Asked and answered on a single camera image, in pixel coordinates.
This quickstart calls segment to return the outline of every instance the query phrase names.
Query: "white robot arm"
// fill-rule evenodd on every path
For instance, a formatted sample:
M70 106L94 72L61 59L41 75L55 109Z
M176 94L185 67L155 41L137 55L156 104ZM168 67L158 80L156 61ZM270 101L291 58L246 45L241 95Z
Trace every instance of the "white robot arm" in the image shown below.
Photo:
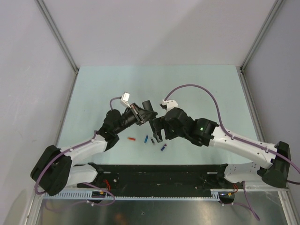
M39 184L49 195L55 195L66 186L93 182L99 173L97 167L93 164L79 165L80 162L113 147L119 140L117 134L125 128L147 121L158 142L162 141L163 129L168 140L182 137L197 146L222 148L253 161L227 165L223 177L230 183L262 179L274 187L286 186L289 164L268 151L280 151L280 154L289 158L288 144L280 142L275 145L250 140L211 120L193 120L178 107L175 100L162 101L161 106L166 109L166 114L156 118L157 113L153 111L150 101L143 102L142 109L135 103L128 104L128 98L128 93L124 93L121 98L126 107L125 112L121 115L117 110L110 110L103 126L90 139L72 147L59 149L52 145L46 148L31 172L32 179L37 182L36 187Z

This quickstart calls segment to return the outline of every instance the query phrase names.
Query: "blue object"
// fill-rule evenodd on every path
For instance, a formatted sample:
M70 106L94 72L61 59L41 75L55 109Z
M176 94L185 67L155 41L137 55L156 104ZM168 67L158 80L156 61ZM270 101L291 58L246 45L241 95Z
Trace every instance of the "blue object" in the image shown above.
M144 143L147 143L147 141L148 141L148 135L146 136Z
M161 151L163 151L166 148L166 144L161 148Z

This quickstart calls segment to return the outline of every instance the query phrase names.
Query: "white wall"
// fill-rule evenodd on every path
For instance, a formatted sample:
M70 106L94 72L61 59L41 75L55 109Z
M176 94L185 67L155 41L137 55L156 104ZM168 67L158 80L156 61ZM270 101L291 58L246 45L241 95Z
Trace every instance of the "white wall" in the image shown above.
M275 0L45 0L79 66L240 66Z
M30 172L53 144L74 73L34 0L0 7L0 224L17 225Z
M267 141L290 144L300 166L300 1L287 0L246 69ZM300 181L291 167L289 179ZM299 186L290 185L300 211Z

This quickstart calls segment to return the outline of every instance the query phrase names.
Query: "purple cable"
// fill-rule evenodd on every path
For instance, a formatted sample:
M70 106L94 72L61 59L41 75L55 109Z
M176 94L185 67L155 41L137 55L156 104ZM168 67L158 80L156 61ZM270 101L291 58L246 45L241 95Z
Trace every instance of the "purple cable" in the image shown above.
M243 189L244 189L244 195L245 195L245 199L248 203L248 206L250 208L250 211L252 212L253 216L255 217L255 219L257 219L258 221L261 221L261 219L259 218L259 216L254 212L254 209L252 208L250 201L248 199L247 193L246 193L246 185L245 182L243 181Z
M117 100L117 99L121 99L122 97L113 97L110 101L109 101L109 106L111 107L111 110L113 110L113 106L112 106L112 102L114 100Z
M36 182L36 184L34 185L34 191L35 191L35 193L36 193L37 195L42 195L42 194L46 193L45 191L42 191L42 192L39 192L39 191L38 191L38 184L40 183L42 177L44 176L44 174L46 173L46 171L49 169L49 167L50 167L50 166L51 166L51 165L52 165L59 157L61 157L61 156L64 155L65 153L69 152L71 149L77 149L77 148L79 148L79 147L81 147L81 146L84 146L84 145L90 143L90 142L92 141L92 139L94 139L95 137L96 137L96 131L94 131L94 136L93 136L90 140L88 140L88 141L86 141L86 142L83 142L83 143L81 143L81 144L78 144L78 145L76 145L76 146L74 146L74 147L71 147L71 148L69 148L69 149L67 149L67 150L64 150L63 152L61 152L60 154L58 154L57 156L55 156L55 157L47 164L47 166L45 166L45 168L44 168L44 169L42 170L42 172L40 173L40 175L39 175L39 177L38 177L38 179L37 179L37 182Z
M230 138L232 138L233 135L230 134L230 133L226 130L226 128L224 127L224 125L223 125L223 122L222 122L222 119L221 119L220 109L219 109L219 106L218 106L218 103L217 103L215 97L214 97L214 96L212 95L212 93L211 93L209 90L207 90L206 88L204 88L204 87L202 87L202 86L199 86L199 85L196 85L196 84L185 84L185 85L179 86L179 87L177 87L177 88L174 88L174 89L167 95L167 97L165 97L165 101L168 100L168 98L170 97L170 95L173 94L176 90L178 90L178 89L180 89L180 88L185 88L185 87L196 87L196 88L200 88L200 89L202 89L203 91L205 91L206 93L209 94L209 96L212 98L212 100L213 100L214 103L215 103L215 106L216 106L216 109L217 109L217 116L218 116L218 119L219 119L219 122L220 122L220 127L221 127L221 129L223 130L223 132L224 132L226 135L228 135ZM238 140L238 141L240 141L240 142L243 142L243 143L246 143L246 144L250 144L250 145L252 145L252 146L254 146L254 147L257 147L257 148L259 148L259 149L267 150L266 147L263 147L263 146L261 146L261 145L259 145L259 144L253 143L253 142L250 142L250 141L248 141L248 140L245 140L245 139L242 139L242 138L239 138L239 137L236 137L236 136L234 136L233 138L236 139L236 140Z
M97 131L95 130L95 131L94 131L94 135L93 135L93 137L92 137L90 140L88 140L88 141L86 141L86 142L83 142L83 143L81 143L81 144L78 144L78 145L76 145L76 146L74 146L74 147L71 147L71 148L69 148L69 149L67 149L67 150L64 150L63 152L61 152L60 154L58 154L57 156L55 156L55 157L47 164L47 166L45 166L45 168L42 170L41 174L39 175L36 184L34 185L34 190L35 190L35 193L36 193L37 195L42 195L42 194L46 193L45 191L42 191L42 192L39 192L39 191L38 191L38 184L40 183L42 177L44 176L44 174L46 173L46 171L49 169L49 167L50 167L50 166L51 166L51 165L52 165L59 157L61 157L61 156L64 155L65 153L69 152L71 149L77 149L77 148L79 148L79 147L81 147L81 146L84 146L84 145L90 143L90 142L92 141L92 139L94 139L94 138L96 137L96 132L97 132ZM100 191L103 191L103 192L109 194L109 195L113 198L113 201L110 202L110 203L107 203L107 204L98 204L98 203L94 203L93 205L107 206L107 205L113 204L113 203L116 201L115 196L114 196L111 192L106 191L106 190L101 189L101 188L98 188L98 187L96 187L96 186L94 186L94 185L92 185L92 184L86 183L86 182L83 183L83 184L88 185L88 186L90 186L90 187L92 187L92 188L98 189L98 190L100 190ZM59 211L66 210L66 209L68 209L68 208L70 208L70 207L72 207L72 206L74 206L74 205L80 204L80 203L86 203L86 201L75 202L75 203L73 203L73 204L71 204L71 205L69 205L69 206L67 206L67 207L65 207L65 208L63 208L63 209L58 209L58 210L52 210L52 209L49 209L49 208L47 207L46 203L45 203L45 208L48 209L48 210L50 210L50 211L59 212Z
M231 204L231 203L228 203L228 204L224 204L224 205L239 205L239 206L242 206L242 207L244 207L244 208L246 208L246 209L248 209L248 210L251 211L251 208L250 208L250 207L248 207L247 205L245 205L245 204L243 204L243 203L239 203L239 202L237 202L237 203L233 202L232 204ZM255 212L253 212L253 211L251 211L251 212L253 213L255 219L257 219L258 221L261 220L261 219L259 218L259 216L258 216Z
M175 92L176 90L178 90L178 89L180 89L180 88L184 88L184 87L197 87L197 88L200 88L200 89L206 91L206 92L211 96L211 98L212 98L212 100L214 101L214 103L215 103L215 105L216 105L216 108L217 108L217 116L218 116L218 118L219 118L220 127L222 128L222 130L224 131L225 134L227 134L229 137L232 138L232 134L230 134L230 133L225 129L225 127L224 127L224 125L223 125L223 122L222 122L222 119L221 119L220 109L219 109L219 106L218 106L218 103L217 103L215 97L214 97L214 96L212 95L212 93L211 93L209 90L207 90L206 88L204 88L204 87L202 87L202 86L199 86L199 85L196 85L196 84L185 84L185 85L182 85L182 86L179 86L179 87L173 89L173 90L167 95L167 97L165 97L165 101L170 97L170 95L171 95L173 92ZM237 140L237 141L240 141L240 142L243 142L243 143L252 145L252 146L257 147L257 148L259 148L259 149L262 149L262 150L264 150L264 151L267 151L267 150L268 150L270 153L272 153L272 154L274 154L274 155L276 155L276 156L282 158L282 159L285 160L286 162L288 162L290 165L292 165L292 167L294 167L294 168L297 170L298 173L300 173L300 168L299 168L295 163L293 163L291 160L289 160L288 158L284 157L283 155L281 155L281 154L279 154L279 153L277 153L277 152L275 152L275 151L272 151L271 149L268 149L267 147L263 147L263 146L261 146L261 145L259 145L259 144L256 144L256 143L253 143L253 142L251 142L251 141L242 139L242 138L240 138L240 137L234 136L233 138L234 138L235 140ZM289 183L292 183L292 184L300 184L300 182L295 182L295 181L291 181L291 180L288 180L288 182L289 182Z

